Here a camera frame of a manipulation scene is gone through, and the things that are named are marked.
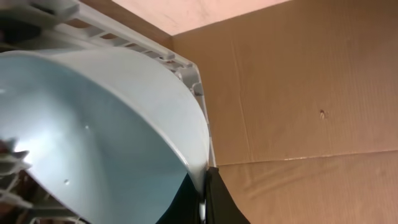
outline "cardboard seam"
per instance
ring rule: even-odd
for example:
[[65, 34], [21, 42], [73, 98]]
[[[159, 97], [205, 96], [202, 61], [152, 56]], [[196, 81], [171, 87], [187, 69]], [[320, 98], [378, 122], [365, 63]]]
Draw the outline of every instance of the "cardboard seam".
[[290, 159], [273, 159], [273, 160], [266, 160], [266, 161], [242, 162], [242, 163], [233, 163], [233, 164], [222, 164], [222, 165], [218, 165], [217, 167], [234, 166], [234, 165], [241, 165], [241, 164], [253, 164], [253, 163], [259, 163], [259, 162], [283, 162], [283, 161], [295, 161], [295, 160], [302, 160], [302, 159], [319, 159], [319, 158], [327, 158], [327, 157], [355, 156], [355, 155], [362, 155], [362, 154], [377, 154], [377, 153], [386, 153], [386, 152], [398, 152], [398, 149], [385, 149], [385, 150], [381, 150], [381, 151], [377, 151], [377, 152], [352, 152], [352, 153], [345, 153], [345, 154], [307, 156], [307, 157], [297, 157], [297, 158], [290, 158]]

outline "small hole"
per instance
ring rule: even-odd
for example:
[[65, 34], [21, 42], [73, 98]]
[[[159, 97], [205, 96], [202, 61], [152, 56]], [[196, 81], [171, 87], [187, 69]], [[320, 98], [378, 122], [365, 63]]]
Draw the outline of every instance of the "small hole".
[[321, 117], [321, 119], [325, 119], [326, 118], [326, 113], [324, 110], [320, 110], [319, 111], [319, 116]]
[[73, 26], [74, 28], [79, 28], [79, 29], [84, 29], [91, 26], [90, 24], [83, 22], [79, 19], [72, 19], [70, 21], [67, 21], [65, 24], [68, 24], [70, 26]]
[[114, 34], [105, 34], [105, 35], [101, 36], [101, 38], [105, 39], [105, 40], [111, 40], [111, 39], [118, 38], [118, 36], [116, 36]]

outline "crease in cardboard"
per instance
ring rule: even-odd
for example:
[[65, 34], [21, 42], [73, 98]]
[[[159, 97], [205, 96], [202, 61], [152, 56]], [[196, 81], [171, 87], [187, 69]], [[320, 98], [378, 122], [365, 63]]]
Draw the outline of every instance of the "crease in cardboard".
[[[229, 33], [231, 35], [231, 38], [230, 38], [231, 42], [230, 43], [231, 43], [231, 49], [232, 49], [234, 69], [236, 71], [236, 76], [237, 76], [237, 78], [238, 78], [238, 80], [240, 82], [240, 80], [241, 80], [241, 72], [240, 72], [240, 69], [239, 69], [239, 61], [236, 58], [236, 51], [235, 51], [235, 47], [234, 47], [234, 39], [233, 39], [231, 30], [228, 29], [228, 31], [229, 31]], [[242, 119], [243, 119], [243, 127], [244, 127], [244, 134], [245, 134], [244, 138], [246, 139], [246, 144], [247, 144], [248, 151], [249, 151], [249, 158], [250, 158], [250, 160], [253, 160], [253, 153], [252, 153], [251, 146], [250, 146], [248, 127], [247, 127], [246, 118], [245, 118], [246, 115], [244, 113], [244, 109], [243, 109], [243, 105], [242, 105], [242, 88], [241, 88], [241, 85], [238, 85], [238, 88], [239, 88], [238, 89], [238, 92], [239, 92], [239, 107], [240, 107], [241, 113], [243, 115]]]

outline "corrugated cardboard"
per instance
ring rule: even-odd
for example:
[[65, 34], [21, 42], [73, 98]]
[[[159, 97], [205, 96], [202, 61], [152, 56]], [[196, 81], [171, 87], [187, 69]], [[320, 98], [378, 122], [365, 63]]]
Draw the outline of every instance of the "corrugated cardboard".
[[294, 0], [174, 37], [219, 165], [398, 149], [398, 1]]
[[398, 152], [221, 166], [252, 224], [398, 223]]

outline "cardboard wall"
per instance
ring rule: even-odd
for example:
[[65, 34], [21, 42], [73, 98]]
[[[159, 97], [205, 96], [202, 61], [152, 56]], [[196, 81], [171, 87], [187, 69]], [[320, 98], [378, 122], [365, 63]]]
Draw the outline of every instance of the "cardboard wall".
[[398, 1], [294, 0], [174, 37], [219, 165], [398, 147]]
[[398, 223], [398, 1], [293, 0], [174, 37], [251, 223]]
[[252, 224], [398, 223], [398, 152], [221, 166]]

